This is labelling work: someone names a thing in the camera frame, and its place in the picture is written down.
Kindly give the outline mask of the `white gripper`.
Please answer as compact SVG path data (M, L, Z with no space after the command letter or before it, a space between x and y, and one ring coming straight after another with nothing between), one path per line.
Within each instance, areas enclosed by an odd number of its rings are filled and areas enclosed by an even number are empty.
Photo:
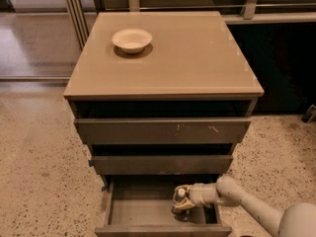
M218 199L216 184L195 183L193 185L180 185L175 188L175 194L184 196L189 193L190 199L184 198L175 201L171 211L174 214L182 214L184 211L195 206L204 206L216 203Z

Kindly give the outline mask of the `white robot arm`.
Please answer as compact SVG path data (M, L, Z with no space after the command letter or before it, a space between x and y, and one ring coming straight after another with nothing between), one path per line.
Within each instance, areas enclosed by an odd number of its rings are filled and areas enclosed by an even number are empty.
M315 204L298 202L279 211L247 193L227 175L215 183L180 185L174 189L174 214L211 204L242 206L272 237L316 237Z

